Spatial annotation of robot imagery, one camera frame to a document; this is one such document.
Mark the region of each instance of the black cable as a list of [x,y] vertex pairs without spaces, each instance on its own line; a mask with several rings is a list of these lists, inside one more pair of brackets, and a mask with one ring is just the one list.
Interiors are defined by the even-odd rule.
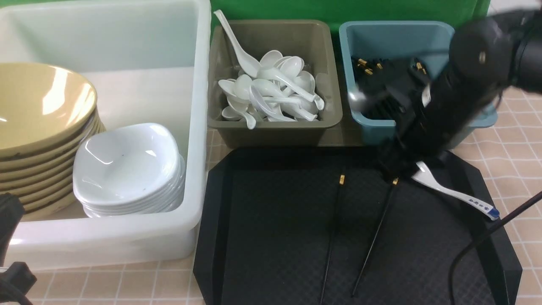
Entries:
[[0,277],[0,291],[2,292],[2,294],[7,295],[8,297],[11,297],[15,302],[19,303],[20,305],[32,305],[32,302],[28,300],[28,298],[24,295],[24,293],[22,293],[15,286],[5,281],[1,277]]
[[512,221],[512,219],[516,218],[519,214],[526,211],[528,208],[532,207],[535,203],[542,200],[542,191],[529,200],[525,201],[524,204],[520,205],[517,209],[513,210],[510,214],[508,214],[503,219],[499,220],[497,223],[495,223],[493,226],[491,226],[489,229],[485,230],[484,233],[476,237],[470,244],[468,244],[459,254],[454,258],[454,260],[451,263],[450,269],[448,271],[448,291],[450,293],[450,303],[451,305],[455,305],[455,298],[454,298],[454,271],[459,264],[459,262],[463,259],[463,257],[472,249],[478,247],[481,243],[484,242],[491,234],[493,234],[498,229],[504,227],[507,223]]

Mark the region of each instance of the olive green plastic bin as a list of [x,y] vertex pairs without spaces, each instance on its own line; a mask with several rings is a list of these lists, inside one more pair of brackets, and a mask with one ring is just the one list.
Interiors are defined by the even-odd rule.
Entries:
[[305,69],[317,81],[316,93],[326,102],[318,122],[258,122],[249,130],[246,122],[223,120],[228,105],[218,86],[221,79],[236,79],[237,57],[222,27],[216,27],[209,52],[208,126],[218,130],[231,148],[266,145],[317,145],[324,132],[343,117],[337,67],[329,27],[316,20],[230,21],[241,47],[260,59],[269,50],[305,60]]

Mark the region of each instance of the white plastic tub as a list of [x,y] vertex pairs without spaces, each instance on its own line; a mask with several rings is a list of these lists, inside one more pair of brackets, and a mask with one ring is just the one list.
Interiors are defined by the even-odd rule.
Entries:
[[193,251],[205,190],[210,14],[208,0],[0,9],[0,62],[43,62],[85,75],[96,86],[107,128],[162,124],[187,163],[184,200],[175,211],[90,219],[82,218],[76,202],[53,216],[58,220],[19,224],[7,265],[67,268],[181,258]]

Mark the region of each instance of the yellow bowl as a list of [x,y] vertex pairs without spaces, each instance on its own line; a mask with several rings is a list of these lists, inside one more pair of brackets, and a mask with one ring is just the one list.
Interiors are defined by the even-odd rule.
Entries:
[[9,182],[11,180],[20,180],[24,179],[26,177],[30,178],[30,176],[40,174],[44,171],[49,171],[61,164],[64,164],[64,162],[69,161],[72,165],[75,160],[75,153],[77,152],[77,148],[79,148],[79,145],[76,145],[72,147],[70,150],[68,150],[66,153],[64,153],[61,156],[58,156],[55,159],[49,160],[45,163],[38,164],[33,167],[28,167],[20,170],[14,170],[14,171],[4,171],[0,172],[0,182]]
[[70,190],[68,193],[64,194],[62,198],[56,201],[49,202],[48,204],[41,206],[37,209],[27,211],[26,214],[23,215],[22,221],[34,221],[43,219],[46,216],[49,216],[68,207],[74,202],[77,202],[77,198],[75,198],[73,191]]
[[76,133],[96,107],[82,75],[42,63],[0,63],[0,158],[28,155]]
[[36,204],[36,202],[41,202],[44,199],[47,199],[51,194],[54,194],[58,192],[63,187],[72,184],[73,177],[72,174],[67,175],[66,177],[63,177],[62,180],[60,180],[57,183],[54,183],[53,185],[46,187],[44,189],[41,189],[37,192],[28,194],[26,196],[19,197],[19,200],[23,205],[31,205]]
[[47,162],[53,158],[63,155],[66,151],[69,151],[73,146],[79,144],[81,141],[89,136],[98,132],[100,127],[100,119],[97,115],[91,117],[83,128],[81,128],[76,134],[67,140],[67,142],[61,143],[57,147],[49,148],[31,156],[21,156],[14,160],[1,161],[0,160],[0,175],[3,171],[11,171],[16,169],[22,169],[32,167],[43,162]]
[[54,168],[51,168],[49,170],[46,170],[44,172],[41,172],[39,174],[35,174],[23,179],[0,182],[0,193],[7,193],[8,190],[14,189],[14,188],[31,186],[35,183],[39,183],[40,181],[46,180],[52,176],[58,175],[62,171],[72,166],[73,166],[73,159],[68,159],[62,162],[60,165]]
[[12,189],[7,189],[5,191],[0,191],[1,192],[8,192],[12,195],[15,195],[17,197],[21,197],[21,196],[26,196],[26,195],[29,195],[29,194],[35,194],[35,193],[38,193],[39,191],[41,191],[42,189],[46,189],[54,184],[57,184],[59,183],[60,181],[62,181],[63,179],[65,179],[66,177],[72,177],[72,173],[73,173],[73,166],[70,166],[68,167],[67,169],[61,171],[60,173],[54,175],[54,176],[51,176],[47,179],[44,179],[38,183],[34,183],[34,184],[30,184],[30,185],[27,185],[27,186],[23,186],[23,187],[20,187],[20,188],[12,188]]

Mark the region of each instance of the white ceramic spoon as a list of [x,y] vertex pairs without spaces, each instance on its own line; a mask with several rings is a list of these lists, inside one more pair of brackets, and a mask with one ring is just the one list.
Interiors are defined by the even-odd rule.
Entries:
[[297,107],[296,105],[292,104],[282,104],[281,108],[285,113],[291,115],[294,118],[302,118],[310,122],[314,121],[317,116],[303,108]]
[[230,38],[230,42],[234,48],[235,55],[237,56],[239,65],[241,66],[241,68],[243,68],[243,70],[248,75],[252,77],[256,77],[256,75],[258,74],[258,70],[260,70],[262,67],[260,65],[260,62],[243,50],[243,48],[237,41],[237,38],[235,38],[235,34],[231,30],[230,24],[228,23],[228,20],[224,16],[224,13],[221,10],[216,10],[215,15],[220,21],[222,28],[224,28],[226,35],[228,36],[228,38]]
[[245,120],[247,120],[247,128],[254,129],[256,127],[256,119],[247,113],[248,105],[236,103],[230,100],[229,98],[227,98],[227,100],[228,100],[228,105],[230,105],[230,107],[235,112],[237,112],[238,115],[242,116]]
[[425,165],[424,162],[418,162],[416,164],[418,165],[420,170],[414,176],[412,176],[412,179],[414,179],[415,181],[418,181],[419,183],[427,187],[430,187],[434,190],[437,190],[443,194],[450,195],[454,198],[457,198],[461,201],[464,201],[470,204],[471,206],[475,207],[480,212],[488,216],[491,220],[497,220],[499,218],[499,215],[500,215],[499,211],[496,208],[494,208],[492,205],[486,202],[483,202],[480,199],[476,199],[467,194],[463,194],[463,193],[457,192],[455,190],[452,190],[440,185],[435,180],[435,177],[433,177],[433,174],[429,170],[429,167],[427,167],[427,165]]
[[[298,84],[301,88],[306,90],[309,94],[316,95],[316,80],[314,79],[314,76],[312,76],[312,74],[308,73],[307,71],[301,71],[299,73],[299,76],[294,79],[294,82]],[[286,88],[284,89],[284,91],[282,91],[282,93],[290,96],[292,93],[294,93],[294,90],[292,90],[291,88]],[[316,108],[318,108],[318,110],[323,110],[325,107],[324,100],[320,97],[318,99],[315,99],[314,103],[316,104]]]
[[267,80],[280,80],[284,84],[286,84],[286,86],[292,88],[292,90],[295,93],[299,94],[300,96],[302,96],[304,99],[306,99],[308,101],[314,101],[316,99],[322,99],[321,97],[319,97],[316,94],[310,94],[307,91],[303,90],[303,88],[298,86],[296,83],[294,83],[293,80],[288,78],[286,75],[284,75],[284,73],[282,73],[280,70],[278,70],[275,67],[263,68],[263,69],[259,70],[257,78],[263,78],[263,79],[267,79]]
[[231,80],[222,79],[218,81],[218,86],[220,87],[220,89],[222,89],[224,94],[226,94],[226,97],[229,98],[230,100],[239,104],[247,104],[247,105],[250,104],[250,101],[248,99],[246,100],[240,99],[235,94],[235,82]]
[[298,56],[292,56],[291,58],[285,60],[282,63],[282,66],[280,67],[280,72],[284,73],[287,78],[294,79],[303,69],[303,64],[303,59]]
[[252,83],[252,78],[250,76],[243,74],[237,78],[235,81],[235,95],[242,100],[248,100],[248,91],[250,89],[250,84]]
[[282,58],[282,53],[280,53],[280,51],[271,50],[262,56],[262,59],[260,59],[260,65],[265,68],[273,67],[275,63]]
[[226,106],[226,108],[222,109],[222,117],[230,121],[238,121],[241,119],[241,116],[238,115],[231,106]]
[[280,111],[279,113],[274,112],[271,107],[269,107],[269,105],[263,100],[262,95],[259,93],[256,87],[252,85],[250,86],[249,99],[254,108],[256,110],[263,111],[265,114],[267,114],[268,118],[274,118],[283,122],[295,122],[294,119],[283,116]]
[[280,67],[282,67],[282,64],[289,58],[291,58],[291,56],[284,56],[283,58],[276,61],[276,63],[273,66],[277,69],[280,69]]
[[308,112],[312,114],[318,113],[318,109],[315,103],[311,103],[300,96],[287,97],[286,95],[284,95],[284,93],[279,89],[279,87],[276,84],[272,83],[271,81],[267,79],[255,79],[252,81],[252,85],[254,85],[263,96],[272,96],[274,98],[280,98],[280,100],[275,101],[275,100],[270,100],[264,97],[263,100],[267,102],[280,103],[281,101],[283,101],[284,103],[285,101],[290,101],[290,102],[294,101],[298,103],[301,108],[307,110]]

